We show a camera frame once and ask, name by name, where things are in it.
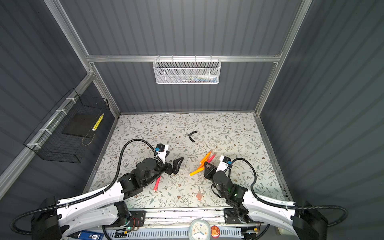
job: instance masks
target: floral patterned surface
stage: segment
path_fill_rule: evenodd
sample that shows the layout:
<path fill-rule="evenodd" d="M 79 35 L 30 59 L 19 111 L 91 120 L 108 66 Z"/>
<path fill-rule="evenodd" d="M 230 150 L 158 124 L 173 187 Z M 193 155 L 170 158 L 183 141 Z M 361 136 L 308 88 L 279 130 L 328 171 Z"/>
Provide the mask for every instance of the floral patterned surface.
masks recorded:
<path fill-rule="evenodd" d="M 192 135 L 195 143 L 186 137 L 192 131 L 198 131 Z M 115 175 L 120 149 L 133 138 L 144 138 L 152 146 L 169 144 L 170 154 L 166 161 L 172 162 L 179 157 L 184 157 L 184 161 L 177 175 L 162 174 L 157 191 L 153 191 L 154 182 L 142 193 L 127 199 L 129 208 L 226 206 L 224 199 L 212 193 L 212 183 L 204 178 L 202 172 L 189 176 L 210 149 L 218 153 L 212 161 L 215 166 L 221 155 L 250 161 L 257 173 L 256 193 L 284 200 L 252 113 L 121 115 L 93 180 L 92 190 L 110 183 Z M 147 157 L 153 157 L 153 153 L 145 144 L 133 142 L 128 145 L 123 154 L 120 176 L 131 172 Z M 237 161 L 232 167 L 231 179 L 249 189 L 253 174 L 246 163 Z M 198 191 L 203 194 L 201 200 L 196 197 Z"/>

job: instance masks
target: white wire basket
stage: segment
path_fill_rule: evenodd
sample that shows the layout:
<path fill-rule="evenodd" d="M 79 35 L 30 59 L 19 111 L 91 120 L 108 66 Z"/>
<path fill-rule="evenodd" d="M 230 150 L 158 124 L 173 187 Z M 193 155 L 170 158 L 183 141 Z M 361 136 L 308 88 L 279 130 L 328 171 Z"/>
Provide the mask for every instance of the white wire basket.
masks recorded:
<path fill-rule="evenodd" d="M 206 62 L 153 61 L 158 84 L 217 84 L 220 68 L 220 59 Z"/>

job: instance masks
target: clock face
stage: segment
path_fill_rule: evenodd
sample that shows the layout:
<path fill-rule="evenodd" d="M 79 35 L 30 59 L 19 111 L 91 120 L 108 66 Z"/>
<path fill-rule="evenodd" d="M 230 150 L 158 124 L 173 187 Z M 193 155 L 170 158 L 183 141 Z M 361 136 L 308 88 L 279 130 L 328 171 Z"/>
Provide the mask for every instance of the clock face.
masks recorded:
<path fill-rule="evenodd" d="M 189 227 L 190 240 L 208 240 L 211 237 L 209 223 L 201 219 L 195 219 Z"/>

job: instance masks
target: pliers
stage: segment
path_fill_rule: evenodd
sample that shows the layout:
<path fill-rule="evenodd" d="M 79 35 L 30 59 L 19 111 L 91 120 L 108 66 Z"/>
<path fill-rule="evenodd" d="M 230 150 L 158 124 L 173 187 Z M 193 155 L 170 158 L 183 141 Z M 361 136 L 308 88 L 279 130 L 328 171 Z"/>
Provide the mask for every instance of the pliers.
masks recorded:
<path fill-rule="evenodd" d="M 197 133 L 197 131 L 193 131 L 193 132 L 191 132 L 190 134 L 187 134 L 186 136 L 189 137 L 189 140 L 191 140 L 192 142 L 195 142 L 195 140 L 193 140 L 193 139 L 191 138 L 191 135 L 192 135 L 192 134 L 195 134 L 195 133 Z"/>

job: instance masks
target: gray corrugated wall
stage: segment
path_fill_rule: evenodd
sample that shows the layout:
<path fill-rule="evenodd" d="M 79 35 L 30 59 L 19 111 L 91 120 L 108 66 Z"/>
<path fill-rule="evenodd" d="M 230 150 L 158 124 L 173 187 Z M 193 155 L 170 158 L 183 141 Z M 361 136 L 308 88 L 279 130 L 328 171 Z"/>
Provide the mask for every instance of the gray corrugated wall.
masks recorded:
<path fill-rule="evenodd" d="M 62 1 L 91 55 L 276 55 L 299 0 Z M 95 63 L 121 112 L 253 110 L 273 63 L 223 63 L 220 83 L 156 84 L 150 63 Z"/>
<path fill-rule="evenodd" d="M 43 1 L 0 1 L 0 173 L 85 75 Z"/>
<path fill-rule="evenodd" d="M 0 173 L 50 109 L 85 75 L 43 0 L 0 1 Z M 100 96 L 94 84 L 84 94 Z M 0 200 L 1 239 L 30 239 L 11 232 L 14 217 L 36 209 L 46 197 L 82 193 L 112 123 L 112 114 L 104 116 L 100 135 L 81 164 L 32 159 Z M 30 228 L 28 218 L 18 224 Z"/>
<path fill-rule="evenodd" d="M 91 55 L 274 55 L 299 3 L 62 1 Z"/>
<path fill-rule="evenodd" d="M 261 114 L 295 200 L 349 210 L 329 239 L 382 238 L 383 9 L 315 1 Z"/>
<path fill-rule="evenodd" d="M 254 110 L 273 63 L 222 63 L 219 84 L 157 84 L 152 63 L 95 63 L 122 112 Z"/>

